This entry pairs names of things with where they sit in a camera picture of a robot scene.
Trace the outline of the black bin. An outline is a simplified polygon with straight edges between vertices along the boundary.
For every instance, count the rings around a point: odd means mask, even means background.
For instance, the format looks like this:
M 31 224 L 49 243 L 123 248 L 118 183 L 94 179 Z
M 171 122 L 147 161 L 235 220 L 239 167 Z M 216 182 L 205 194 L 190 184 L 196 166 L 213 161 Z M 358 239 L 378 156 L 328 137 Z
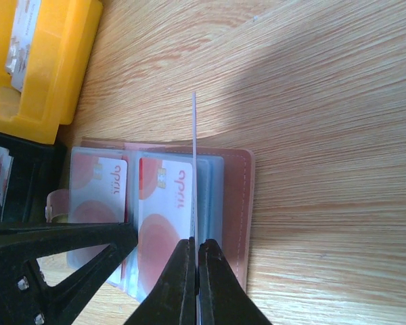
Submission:
M 5 189 L 0 190 L 0 222 L 42 222 L 47 195 L 58 189 L 67 147 L 59 140 L 39 144 L 0 133 L 10 157 Z

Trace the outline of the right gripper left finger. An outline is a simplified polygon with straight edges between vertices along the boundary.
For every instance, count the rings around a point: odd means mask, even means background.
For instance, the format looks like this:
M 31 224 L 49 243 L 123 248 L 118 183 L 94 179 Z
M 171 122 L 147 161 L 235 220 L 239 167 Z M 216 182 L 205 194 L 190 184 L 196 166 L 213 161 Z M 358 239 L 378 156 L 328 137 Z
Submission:
M 196 252 L 194 238 L 180 240 L 159 279 L 126 324 L 196 323 Z

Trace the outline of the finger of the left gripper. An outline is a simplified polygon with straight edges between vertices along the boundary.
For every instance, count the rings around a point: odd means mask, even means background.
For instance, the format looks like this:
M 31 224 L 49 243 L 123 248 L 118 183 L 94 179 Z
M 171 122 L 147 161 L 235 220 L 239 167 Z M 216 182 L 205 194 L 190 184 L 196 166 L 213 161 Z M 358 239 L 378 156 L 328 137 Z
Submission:
M 73 324 L 136 245 L 129 223 L 0 223 L 0 324 Z

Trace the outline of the white pink card stack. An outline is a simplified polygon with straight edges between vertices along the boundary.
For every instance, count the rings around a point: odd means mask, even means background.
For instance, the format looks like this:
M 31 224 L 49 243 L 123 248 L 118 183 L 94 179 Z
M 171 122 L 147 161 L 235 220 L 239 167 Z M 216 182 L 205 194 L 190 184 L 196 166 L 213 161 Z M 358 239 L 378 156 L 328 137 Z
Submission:
M 35 35 L 41 0 L 17 1 L 11 38 L 5 61 L 5 71 L 11 85 L 22 92 L 32 40 Z

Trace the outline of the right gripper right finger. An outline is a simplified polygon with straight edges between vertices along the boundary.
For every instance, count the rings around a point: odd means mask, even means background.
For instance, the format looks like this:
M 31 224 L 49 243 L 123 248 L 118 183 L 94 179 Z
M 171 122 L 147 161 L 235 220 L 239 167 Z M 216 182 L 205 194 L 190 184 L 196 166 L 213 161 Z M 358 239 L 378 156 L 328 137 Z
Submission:
M 238 282 L 216 240 L 199 248 L 202 324 L 270 324 Z

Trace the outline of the yellow bin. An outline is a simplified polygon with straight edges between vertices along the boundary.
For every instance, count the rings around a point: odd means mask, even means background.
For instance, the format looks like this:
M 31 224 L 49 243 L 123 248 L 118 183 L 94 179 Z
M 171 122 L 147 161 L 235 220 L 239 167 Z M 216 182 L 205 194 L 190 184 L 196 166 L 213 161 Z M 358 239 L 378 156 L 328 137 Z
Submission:
M 0 132 L 53 144 L 78 103 L 101 1 L 42 1 L 23 88 L 5 71 L 16 1 L 0 1 Z

